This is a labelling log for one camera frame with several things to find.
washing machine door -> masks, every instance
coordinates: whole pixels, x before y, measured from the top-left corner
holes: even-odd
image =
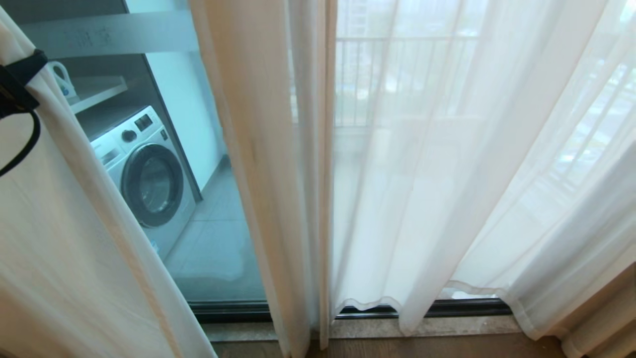
[[[179,160],[159,144],[138,148],[124,166],[121,193],[140,224],[155,227],[167,223],[183,196]]]

washing machine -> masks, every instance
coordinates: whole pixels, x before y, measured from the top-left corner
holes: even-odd
[[[97,158],[162,260],[195,209],[174,143],[151,106],[78,116]]]

white shelf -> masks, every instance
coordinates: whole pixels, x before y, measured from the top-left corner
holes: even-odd
[[[79,113],[128,89],[122,76],[72,78],[77,97],[69,98],[73,113]]]

wooden floor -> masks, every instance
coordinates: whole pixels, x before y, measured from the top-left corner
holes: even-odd
[[[281,357],[277,342],[213,343],[219,358]],[[484,336],[400,338],[379,340],[331,340],[320,351],[313,341],[307,358],[564,358],[554,337],[533,341],[521,333]]]

white wall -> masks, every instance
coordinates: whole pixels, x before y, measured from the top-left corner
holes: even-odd
[[[127,0],[131,13],[183,10],[183,0]],[[214,98],[198,53],[146,54],[199,189],[226,153]]]

